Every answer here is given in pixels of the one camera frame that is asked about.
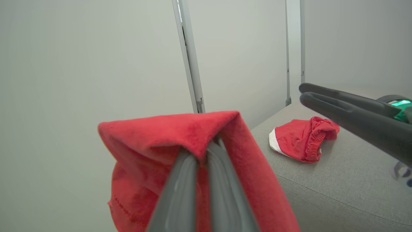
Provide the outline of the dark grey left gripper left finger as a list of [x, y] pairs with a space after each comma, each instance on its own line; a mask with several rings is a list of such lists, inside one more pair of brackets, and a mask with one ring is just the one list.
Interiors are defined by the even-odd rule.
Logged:
[[197, 159], [180, 150], [151, 216], [147, 232], [196, 231]]

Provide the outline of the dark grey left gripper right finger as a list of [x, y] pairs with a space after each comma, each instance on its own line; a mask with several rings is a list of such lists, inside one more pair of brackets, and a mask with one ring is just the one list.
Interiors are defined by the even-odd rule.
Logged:
[[259, 232], [231, 158], [222, 140], [207, 146], [210, 218], [213, 232]]

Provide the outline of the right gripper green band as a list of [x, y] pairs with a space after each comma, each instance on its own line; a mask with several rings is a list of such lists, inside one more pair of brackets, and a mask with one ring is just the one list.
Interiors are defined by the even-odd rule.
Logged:
[[411, 99], [389, 94], [374, 100], [310, 83], [299, 91], [305, 107], [411, 167]]

